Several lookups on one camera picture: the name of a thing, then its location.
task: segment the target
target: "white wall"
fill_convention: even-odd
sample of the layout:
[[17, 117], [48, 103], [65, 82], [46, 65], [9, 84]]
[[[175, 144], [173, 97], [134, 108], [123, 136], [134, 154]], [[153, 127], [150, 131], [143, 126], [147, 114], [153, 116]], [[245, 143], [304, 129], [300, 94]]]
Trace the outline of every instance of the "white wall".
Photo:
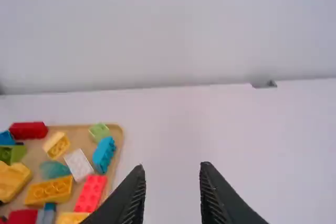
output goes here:
[[6, 93], [333, 76], [336, 0], [0, 0]]

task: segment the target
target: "green lego brick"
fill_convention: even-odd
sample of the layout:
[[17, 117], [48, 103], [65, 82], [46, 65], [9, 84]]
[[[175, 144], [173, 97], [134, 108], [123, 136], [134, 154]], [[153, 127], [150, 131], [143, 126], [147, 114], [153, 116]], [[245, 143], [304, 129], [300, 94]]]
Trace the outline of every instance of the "green lego brick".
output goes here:
[[7, 165], [21, 161], [26, 155], [27, 147], [24, 145], [1, 145], [0, 146], [0, 160]]
[[92, 139], [98, 144], [103, 138], [110, 136], [110, 129], [103, 123], [97, 123], [89, 128]]

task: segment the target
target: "light green lego brick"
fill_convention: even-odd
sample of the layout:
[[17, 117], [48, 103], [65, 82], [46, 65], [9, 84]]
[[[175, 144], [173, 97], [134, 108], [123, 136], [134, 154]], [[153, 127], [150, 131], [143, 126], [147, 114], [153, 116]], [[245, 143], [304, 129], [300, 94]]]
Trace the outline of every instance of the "light green lego brick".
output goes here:
[[103, 123], [97, 123], [89, 128], [89, 133], [92, 139], [99, 143], [104, 137], [110, 136], [110, 129]]

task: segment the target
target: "red lego brick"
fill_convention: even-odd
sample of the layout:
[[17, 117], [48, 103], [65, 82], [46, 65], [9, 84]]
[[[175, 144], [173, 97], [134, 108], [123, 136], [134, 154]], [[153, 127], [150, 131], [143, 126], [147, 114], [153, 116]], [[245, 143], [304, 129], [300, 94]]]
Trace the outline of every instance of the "red lego brick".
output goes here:
[[93, 212], [96, 210], [101, 194], [107, 182], [102, 175], [89, 175], [77, 199], [75, 212]]
[[35, 224], [37, 209], [24, 209], [12, 211], [6, 224]]
[[44, 122], [13, 123], [9, 131], [14, 139], [44, 138], [48, 133], [48, 128]]

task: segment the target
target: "lego brick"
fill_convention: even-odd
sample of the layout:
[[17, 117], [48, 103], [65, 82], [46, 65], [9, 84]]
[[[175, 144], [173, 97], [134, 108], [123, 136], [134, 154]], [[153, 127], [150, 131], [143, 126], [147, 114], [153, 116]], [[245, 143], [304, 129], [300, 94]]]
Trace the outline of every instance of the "lego brick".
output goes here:
[[48, 133], [48, 128], [44, 122], [23, 122], [13, 123], [9, 131], [15, 139], [44, 138]]
[[43, 150], [51, 159], [57, 159], [70, 147], [69, 138], [64, 132], [56, 132], [43, 145]]
[[101, 194], [107, 182], [106, 176], [89, 175], [77, 199], [75, 212], [93, 212], [96, 210]]
[[40, 206], [46, 202], [66, 202], [70, 198], [71, 189], [71, 175], [32, 184], [28, 189], [25, 205]]
[[89, 212], [62, 212], [57, 217], [56, 224], [78, 224], [89, 215]]
[[56, 204], [46, 203], [44, 206], [43, 224], [53, 224], [55, 219]]
[[65, 155], [64, 160], [69, 166], [76, 182], [80, 182], [86, 176], [93, 173], [93, 168], [81, 149]]
[[24, 145], [1, 145], [0, 161], [7, 165], [19, 162], [27, 153], [27, 147]]
[[11, 201], [30, 181], [31, 171], [21, 163], [11, 166], [0, 161], [0, 200]]
[[43, 179], [53, 179], [71, 174], [68, 166], [57, 161], [45, 161], [40, 164], [41, 176]]
[[15, 145], [15, 140], [9, 131], [0, 133], [0, 145]]
[[44, 209], [39, 209], [37, 211], [35, 224], [43, 224], [43, 219], [44, 219]]
[[35, 224], [53, 224], [55, 218], [56, 204], [46, 203], [44, 209], [40, 209], [37, 214]]
[[112, 136], [103, 138], [92, 156], [94, 168], [99, 174], [105, 174], [116, 150]]
[[37, 219], [36, 209], [24, 209], [12, 211], [6, 224], [35, 224]]
[[97, 123], [89, 128], [89, 133], [96, 143], [99, 143], [103, 138], [110, 136], [110, 129], [103, 123]]

